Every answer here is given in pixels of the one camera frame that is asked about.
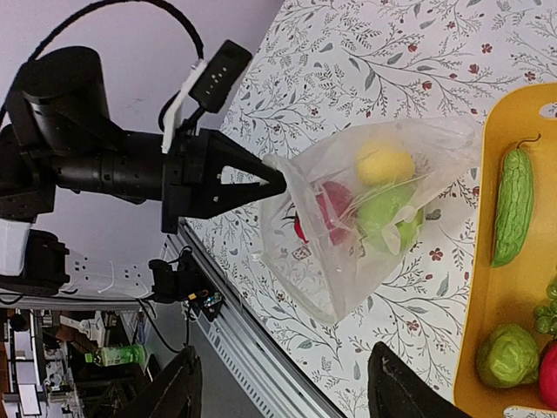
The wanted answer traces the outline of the clear zip top bag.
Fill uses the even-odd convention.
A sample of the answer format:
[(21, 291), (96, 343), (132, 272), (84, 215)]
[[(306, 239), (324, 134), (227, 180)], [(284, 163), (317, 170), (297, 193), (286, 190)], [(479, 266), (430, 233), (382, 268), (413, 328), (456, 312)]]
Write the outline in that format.
[(294, 302), (332, 325), (404, 259), (426, 206), (480, 163), (472, 118), (356, 125), (265, 162), (286, 189), (260, 206), (260, 258)]

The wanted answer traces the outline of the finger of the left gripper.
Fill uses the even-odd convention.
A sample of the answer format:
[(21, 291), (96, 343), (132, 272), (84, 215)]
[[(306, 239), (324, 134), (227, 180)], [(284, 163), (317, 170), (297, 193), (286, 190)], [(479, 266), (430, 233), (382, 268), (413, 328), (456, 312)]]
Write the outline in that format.
[(263, 182), (223, 184), (218, 181), (210, 192), (208, 217), (212, 218), (241, 206), (282, 194), (285, 190), (286, 182), (281, 173)]

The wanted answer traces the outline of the green toy lime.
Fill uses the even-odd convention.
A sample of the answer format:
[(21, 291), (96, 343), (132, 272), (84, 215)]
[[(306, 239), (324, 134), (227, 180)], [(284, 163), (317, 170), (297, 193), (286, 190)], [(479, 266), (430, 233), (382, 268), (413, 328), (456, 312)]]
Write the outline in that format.
[(425, 216), (408, 205), (414, 190), (411, 184), (387, 188), (359, 206), (358, 226), (378, 251), (402, 255), (416, 240)]

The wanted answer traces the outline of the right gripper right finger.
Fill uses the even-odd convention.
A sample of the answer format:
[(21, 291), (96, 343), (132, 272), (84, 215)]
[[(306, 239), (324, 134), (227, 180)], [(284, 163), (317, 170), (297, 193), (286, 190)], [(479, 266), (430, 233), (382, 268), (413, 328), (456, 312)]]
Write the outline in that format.
[(384, 342), (377, 342), (368, 361), (368, 406), (370, 416), (469, 417), (438, 395)]

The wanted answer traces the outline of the yellow toy lemon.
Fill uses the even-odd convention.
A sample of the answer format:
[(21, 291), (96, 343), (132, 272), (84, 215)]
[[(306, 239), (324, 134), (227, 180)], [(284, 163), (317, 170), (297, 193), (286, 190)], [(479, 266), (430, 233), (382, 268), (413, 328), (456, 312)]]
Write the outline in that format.
[(398, 184), (415, 174), (412, 156), (399, 145), (385, 141), (364, 143), (357, 154), (355, 168), (365, 185)]

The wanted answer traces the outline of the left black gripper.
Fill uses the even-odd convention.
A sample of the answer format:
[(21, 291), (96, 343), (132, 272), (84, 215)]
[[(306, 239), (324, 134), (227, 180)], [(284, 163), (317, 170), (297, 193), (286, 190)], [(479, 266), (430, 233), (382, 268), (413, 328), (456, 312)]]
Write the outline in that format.
[(59, 188), (162, 205), (161, 229), (178, 219), (209, 219), (210, 192), (230, 166), (261, 179), (272, 168), (220, 131), (178, 130), (168, 154), (157, 134), (111, 121), (100, 56), (84, 46), (21, 66), (7, 97), (6, 218), (32, 222), (51, 213)]

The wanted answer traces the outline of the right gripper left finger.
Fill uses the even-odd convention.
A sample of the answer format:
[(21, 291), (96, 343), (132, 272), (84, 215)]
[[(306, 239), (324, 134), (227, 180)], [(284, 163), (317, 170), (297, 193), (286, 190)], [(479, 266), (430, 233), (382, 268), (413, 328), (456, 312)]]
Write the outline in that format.
[(202, 363), (187, 346), (131, 403), (112, 417), (197, 417), (202, 413)]

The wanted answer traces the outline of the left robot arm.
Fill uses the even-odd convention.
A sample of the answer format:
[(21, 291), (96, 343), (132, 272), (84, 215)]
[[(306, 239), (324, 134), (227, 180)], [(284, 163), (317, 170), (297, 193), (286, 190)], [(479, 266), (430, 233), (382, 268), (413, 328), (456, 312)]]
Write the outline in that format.
[(226, 41), (199, 61), (172, 101), (165, 131), (126, 131), (109, 117), (100, 56), (84, 46), (24, 64), (8, 96), (1, 132), (1, 287), (18, 297), (94, 303), (205, 299), (213, 290), (183, 250), (147, 266), (96, 261), (33, 228), (57, 189), (161, 203), (163, 233), (181, 218), (210, 219), (283, 193), (283, 174), (222, 132), (198, 129), (221, 107), (251, 53)]

